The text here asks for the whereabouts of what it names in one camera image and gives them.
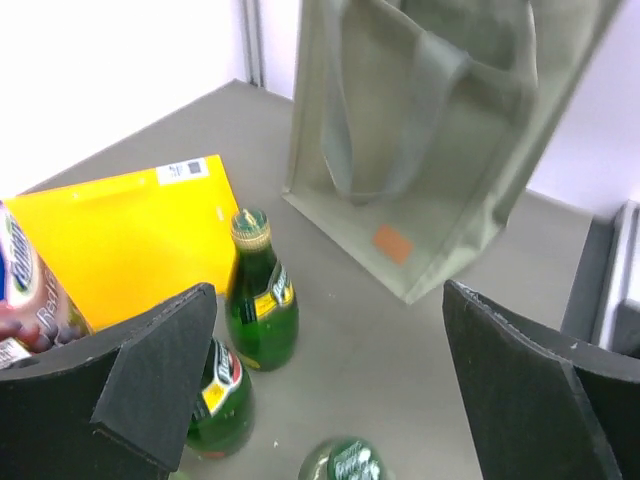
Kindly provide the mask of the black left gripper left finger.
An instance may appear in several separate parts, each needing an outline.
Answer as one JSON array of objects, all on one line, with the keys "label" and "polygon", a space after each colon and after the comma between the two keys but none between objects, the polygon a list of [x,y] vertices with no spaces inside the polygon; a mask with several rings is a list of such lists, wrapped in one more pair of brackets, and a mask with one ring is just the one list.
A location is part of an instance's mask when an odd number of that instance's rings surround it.
[{"label": "black left gripper left finger", "polygon": [[1,372],[4,479],[165,479],[179,467],[216,320],[199,283]]}]

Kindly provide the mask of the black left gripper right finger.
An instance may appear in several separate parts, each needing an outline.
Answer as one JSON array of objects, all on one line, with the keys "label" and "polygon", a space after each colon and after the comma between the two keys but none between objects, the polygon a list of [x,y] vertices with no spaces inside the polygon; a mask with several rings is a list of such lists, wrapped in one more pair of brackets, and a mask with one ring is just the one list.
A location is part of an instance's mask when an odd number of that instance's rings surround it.
[{"label": "black left gripper right finger", "polygon": [[638,359],[455,280],[442,313],[483,478],[638,478]]}]

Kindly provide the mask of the green perrier bottle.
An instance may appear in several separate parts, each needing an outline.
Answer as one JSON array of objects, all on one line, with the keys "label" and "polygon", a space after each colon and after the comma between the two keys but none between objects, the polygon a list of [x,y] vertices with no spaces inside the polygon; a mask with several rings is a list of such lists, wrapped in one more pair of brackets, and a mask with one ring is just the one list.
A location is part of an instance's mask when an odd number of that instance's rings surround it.
[{"label": "green perrier bottle", "polygon": [[186,445],[206,458],[228,457],[248,442],[254,420],[251,378],[235,352],[225,342],[213,338]]},{"label": "green perrier bottle", "polygon": [[273,245],[271,225],[261,209],[242,208],[231,219],[236,249],[226,292],[226,323],[244,364],[269,372],[292,358],[299,333],[296,292]]}]

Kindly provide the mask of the grape juice carton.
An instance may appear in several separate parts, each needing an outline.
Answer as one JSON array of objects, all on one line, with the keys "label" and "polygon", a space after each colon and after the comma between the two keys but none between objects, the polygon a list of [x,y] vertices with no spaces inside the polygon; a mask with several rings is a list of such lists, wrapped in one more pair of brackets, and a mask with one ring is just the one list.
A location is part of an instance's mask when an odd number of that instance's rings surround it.
[{"label": "grape juice carton", "polygon": [[1,207],[1,367],[91,335],[92,327],[6,206]]}]

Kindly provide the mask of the clear chang soda bottle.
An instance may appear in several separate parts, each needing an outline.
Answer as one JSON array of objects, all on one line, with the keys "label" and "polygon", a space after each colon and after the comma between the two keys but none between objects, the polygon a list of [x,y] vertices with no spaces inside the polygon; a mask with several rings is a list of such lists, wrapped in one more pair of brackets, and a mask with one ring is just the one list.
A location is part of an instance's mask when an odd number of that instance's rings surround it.
[{"label": "clear chang soda bottle", "polygon": [[322,440],[304,458],[298,480],[387,480],[394,476],[378,449],[358,436]]}]

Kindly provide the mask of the green canvas bag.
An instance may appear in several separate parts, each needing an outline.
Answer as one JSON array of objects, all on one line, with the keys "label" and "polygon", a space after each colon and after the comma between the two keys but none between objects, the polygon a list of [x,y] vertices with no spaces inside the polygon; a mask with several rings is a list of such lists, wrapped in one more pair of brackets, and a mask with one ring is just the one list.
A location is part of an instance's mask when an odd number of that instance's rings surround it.
[{"label": "green canvas bag", "polygon": [[285,199],[414,303],[504,229],[616,1],[306,1]]}]

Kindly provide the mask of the yellow plastic folder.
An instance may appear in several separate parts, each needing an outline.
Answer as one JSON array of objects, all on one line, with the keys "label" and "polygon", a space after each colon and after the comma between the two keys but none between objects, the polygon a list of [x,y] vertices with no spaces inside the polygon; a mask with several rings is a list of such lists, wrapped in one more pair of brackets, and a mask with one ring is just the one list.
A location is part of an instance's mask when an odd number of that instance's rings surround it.
[{"label": "yellow plastic folder", "polygon": [[230,285],[238,205],[218,155],[4,203],[94,331],[196,284]]}]

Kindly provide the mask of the aluminium front rail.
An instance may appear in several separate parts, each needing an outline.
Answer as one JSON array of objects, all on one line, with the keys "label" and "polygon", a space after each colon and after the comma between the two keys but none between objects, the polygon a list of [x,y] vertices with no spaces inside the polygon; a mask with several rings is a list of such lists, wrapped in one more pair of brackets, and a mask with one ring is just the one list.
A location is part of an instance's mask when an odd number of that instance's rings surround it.
[{"label": "aluminium front rail", "polygon": [[632,200],[614,219],[592,343],[639,358],[639,203]]}]

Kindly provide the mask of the aluminium frame post right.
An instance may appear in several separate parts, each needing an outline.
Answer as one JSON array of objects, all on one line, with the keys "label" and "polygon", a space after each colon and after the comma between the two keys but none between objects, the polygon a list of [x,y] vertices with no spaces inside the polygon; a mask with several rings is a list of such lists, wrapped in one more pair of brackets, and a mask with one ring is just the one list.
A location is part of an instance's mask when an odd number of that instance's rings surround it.
[{"label": "aluminium frame post right", "polygon": [[258,0],[240,0],[240,7],[247,82],[257,88],[265,88],[260,3]]}]

